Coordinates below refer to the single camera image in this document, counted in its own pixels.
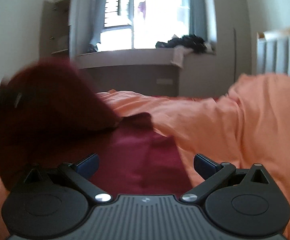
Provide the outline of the maroon long-sleeve shirt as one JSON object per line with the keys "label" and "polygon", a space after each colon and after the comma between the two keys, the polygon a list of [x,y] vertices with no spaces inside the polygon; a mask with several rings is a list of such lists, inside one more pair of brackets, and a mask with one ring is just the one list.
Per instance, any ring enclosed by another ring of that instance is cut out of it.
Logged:
{"label": "maroon long-sleeve shirt", "polygon": [[112,194],[174,194],[191,183],[172,137],[149,113],[118,116],[69,60],[49,59],[0,85],[0,177],[11,190],[34,165],[99,156],[90,181]]}

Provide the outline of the dark clothes pile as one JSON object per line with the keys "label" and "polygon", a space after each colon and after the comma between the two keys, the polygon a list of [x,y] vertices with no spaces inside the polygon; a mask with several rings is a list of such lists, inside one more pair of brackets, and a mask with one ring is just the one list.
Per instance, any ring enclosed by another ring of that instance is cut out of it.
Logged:
{"label": "dark clothes pile", "polygon": [[195,53],[212,53],[212,45],[206,42],[203,38],[194,34],[184,35],[182,37],[174,36],[168,42],[158,41],[155,48],[176,48],[183,46],[184,48],[192,49]]}

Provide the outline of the orange duvet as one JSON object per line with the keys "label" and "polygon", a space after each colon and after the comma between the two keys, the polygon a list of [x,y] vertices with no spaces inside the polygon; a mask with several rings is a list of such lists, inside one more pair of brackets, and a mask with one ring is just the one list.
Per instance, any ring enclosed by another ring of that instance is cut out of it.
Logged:
{"label": "orange duvet", "polygon": [[[290,76],[242,75],[218,100],[99,96],[120,116],[149,113],[154,130],[174,138],[192,185],[202,181],[192,164],[197,153],[241,168],[262,163],[290,203]],[[290,221],[284,235],[290,239]]]}

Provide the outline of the grey window bench desk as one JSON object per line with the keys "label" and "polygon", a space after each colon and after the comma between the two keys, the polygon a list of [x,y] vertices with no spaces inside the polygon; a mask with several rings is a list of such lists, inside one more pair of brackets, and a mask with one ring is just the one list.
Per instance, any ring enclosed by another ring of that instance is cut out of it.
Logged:
{"label": "grey window bench desk", "polygon": [[[133,49],[79,55],[78,67],[91,77],[97,91],[128,90],[153,96],[215,96],[215,61],[210,54],[191,53],[183,69],[173,66],[172,49]],[[158,85],[156,79],[173,79]]]}

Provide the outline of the pale pink hanging garment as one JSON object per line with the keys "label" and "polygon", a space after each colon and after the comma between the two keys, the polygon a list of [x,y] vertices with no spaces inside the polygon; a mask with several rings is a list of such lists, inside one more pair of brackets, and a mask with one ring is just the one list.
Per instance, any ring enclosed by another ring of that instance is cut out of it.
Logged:
{"label": "pale pink hanging garment", "polygon": [[194,50],[192,48],[187,48],[182,45],[178,45],[174,48],[173,57],[170,63],[173,66],[183,69],[184,58],[193,52]]}

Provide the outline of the open grey wardrobe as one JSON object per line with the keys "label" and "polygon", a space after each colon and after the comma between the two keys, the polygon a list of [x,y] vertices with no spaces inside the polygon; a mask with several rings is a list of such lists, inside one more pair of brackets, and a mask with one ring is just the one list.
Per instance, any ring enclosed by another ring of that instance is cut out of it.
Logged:
{"label": "open grey wardrobe", "polygon": [[43,1],[39,57],[76,56],[78,0]]}

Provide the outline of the grey padded headboard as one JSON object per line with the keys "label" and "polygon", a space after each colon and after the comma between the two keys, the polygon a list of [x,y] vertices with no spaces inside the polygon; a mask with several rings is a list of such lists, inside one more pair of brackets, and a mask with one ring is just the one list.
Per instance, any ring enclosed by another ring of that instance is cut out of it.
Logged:
{"label": "grey padded headboard", "polygon": [[257,33],[255,74],[290,76],[290,28]]}

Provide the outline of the tall grey closet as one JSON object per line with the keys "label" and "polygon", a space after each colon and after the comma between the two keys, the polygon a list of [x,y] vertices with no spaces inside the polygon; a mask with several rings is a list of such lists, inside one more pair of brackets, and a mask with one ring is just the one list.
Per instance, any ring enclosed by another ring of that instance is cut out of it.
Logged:
{"label": "tall grey closet", "polygon": [[214,0],[216,17],[215,95],[226,94],[241,74],[251,73],[247,0]]}

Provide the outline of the grey right curtain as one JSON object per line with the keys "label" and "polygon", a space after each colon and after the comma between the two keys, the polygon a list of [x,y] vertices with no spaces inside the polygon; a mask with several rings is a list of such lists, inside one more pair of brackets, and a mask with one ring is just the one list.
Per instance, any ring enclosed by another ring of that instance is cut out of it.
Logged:
{"label": "grey right curtain", "polygon": [[190,0],[189,34],[207,39],[205,0]]}

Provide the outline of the grey curtain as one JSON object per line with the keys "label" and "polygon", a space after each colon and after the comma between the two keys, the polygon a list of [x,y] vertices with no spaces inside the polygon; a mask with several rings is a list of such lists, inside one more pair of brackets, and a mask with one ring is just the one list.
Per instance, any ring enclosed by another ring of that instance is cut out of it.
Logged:
{"label": "grey curtain", "polygon": [[94,53],[98,51],[97,44],[101,42],[101,32],[104,28],[106,0],[92,0],[92,30],[91,40],[88,46],[88,52]]}
{"label": "grey curtain", "polygon": [[205,0],[190,0],[189,34],[207,39]]}

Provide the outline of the purple garment outside window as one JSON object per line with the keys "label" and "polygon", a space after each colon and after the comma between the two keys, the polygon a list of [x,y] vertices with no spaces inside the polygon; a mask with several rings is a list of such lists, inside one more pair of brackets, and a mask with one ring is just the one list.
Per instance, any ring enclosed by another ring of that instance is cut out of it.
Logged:
{"label": "purple garment outside window", "polygon": [[142,13],[143,19],[145,20],[146,17],[146,1],[140,2],[138,5],[139,12]]}

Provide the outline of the grey left curtain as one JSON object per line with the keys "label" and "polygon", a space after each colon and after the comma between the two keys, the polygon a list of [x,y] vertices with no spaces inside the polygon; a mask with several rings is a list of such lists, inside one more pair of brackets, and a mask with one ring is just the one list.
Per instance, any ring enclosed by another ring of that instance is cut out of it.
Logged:
{"label": "grey left curtain", "polygon": [[94,53],[98,51],[97,44],[101,42],[101,32],[104,28],[106,0],[92,0],[92,30],[91,40],[88,46],[88,52]]}

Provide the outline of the window with frame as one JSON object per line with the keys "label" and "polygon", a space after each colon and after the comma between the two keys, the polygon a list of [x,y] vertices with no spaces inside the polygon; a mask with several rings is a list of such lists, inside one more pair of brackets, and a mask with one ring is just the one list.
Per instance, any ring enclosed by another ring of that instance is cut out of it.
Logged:
{"label": "window with frame", "polygon": [[190,0],[105,0],[97,49],[154,49],[189,30]]}

